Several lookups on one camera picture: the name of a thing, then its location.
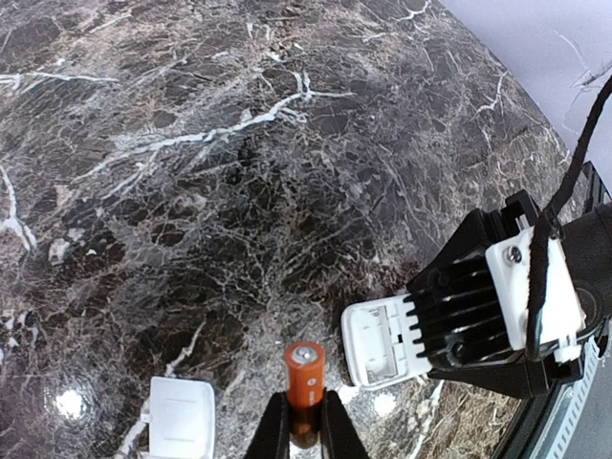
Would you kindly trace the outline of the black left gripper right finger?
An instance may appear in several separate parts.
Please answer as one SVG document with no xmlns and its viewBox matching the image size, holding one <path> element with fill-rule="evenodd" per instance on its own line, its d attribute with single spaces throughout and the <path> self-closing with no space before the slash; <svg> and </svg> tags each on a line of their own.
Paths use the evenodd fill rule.
<svg viewBox="0 0 612 459">
<path fill-rule="evenodd" d="M 320 442 L 323 459 L 369 459 L 339 394 L 325 390 L 320 408 Z"/>
</svg>

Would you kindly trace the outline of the white remote control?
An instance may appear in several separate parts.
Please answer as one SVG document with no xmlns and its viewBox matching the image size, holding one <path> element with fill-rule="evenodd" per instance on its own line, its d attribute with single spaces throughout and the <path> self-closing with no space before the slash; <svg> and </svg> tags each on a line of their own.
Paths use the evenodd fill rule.
<svg viewBox="0 0 612 459">
<path fill-rule="evenodd" d="M 379 390 L 423 376 L 432 364 L 409 295 L 395 295 L 348 306 L 340 326 L 353 385 Z"/>
</svg>

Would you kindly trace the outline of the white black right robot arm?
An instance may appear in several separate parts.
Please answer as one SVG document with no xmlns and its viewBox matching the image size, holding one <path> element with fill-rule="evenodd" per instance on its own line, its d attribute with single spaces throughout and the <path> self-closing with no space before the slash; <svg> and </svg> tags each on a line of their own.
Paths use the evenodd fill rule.
<svg viewBox="0 0 612 459">
<path fill-rule="evenodd" d="M 568 270 L 586 314 L 584 336 L 611 318 L 611 203 L 566 224 L 563 236 Z"/>
</svg>

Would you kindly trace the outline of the white battery cover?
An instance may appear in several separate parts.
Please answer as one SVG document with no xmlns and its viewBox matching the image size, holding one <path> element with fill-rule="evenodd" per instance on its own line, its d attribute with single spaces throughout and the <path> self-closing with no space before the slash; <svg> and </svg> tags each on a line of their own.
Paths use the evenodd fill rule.
<svg viewBox="0 0 612 459">
<path fill-rule="evenodd" d="M 154 377 L 150 381 L 148 456 L 211 458 L 215 444 L 215 399 L 208 382 Z"/>
</svg>

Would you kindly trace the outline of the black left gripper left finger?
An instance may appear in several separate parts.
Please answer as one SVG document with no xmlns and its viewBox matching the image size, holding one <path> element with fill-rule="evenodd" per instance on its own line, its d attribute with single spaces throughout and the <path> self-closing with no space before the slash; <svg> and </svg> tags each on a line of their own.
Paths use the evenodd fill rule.
<svg viewBox="0 0 612 459">
<path fill-rule="evenodd" d="M 290 458 L 290 408 L 285 392 L 270 397 L 244 458 Z"/>
</svg>

